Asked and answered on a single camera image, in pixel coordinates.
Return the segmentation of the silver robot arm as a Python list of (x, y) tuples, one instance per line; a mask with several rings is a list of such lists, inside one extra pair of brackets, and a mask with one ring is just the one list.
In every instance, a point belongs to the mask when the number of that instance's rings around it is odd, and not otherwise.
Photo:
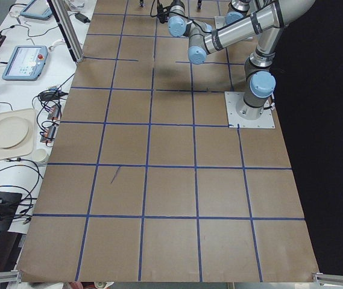
[(283, 31), (313, 6), (313, 1), (153, 1), (150, 16), (166, 23), (173, 37), (188, 40), (190, 63), (204, 64), (208, 55), (230, 46), (242, 48), (245, 96), (240, 115), (258, 119), (272, 96), (275, 79), (269, 70)]
[(227, 25), (245, 17), (250, 9), (250, 0), (231, 0), (225, 15)]

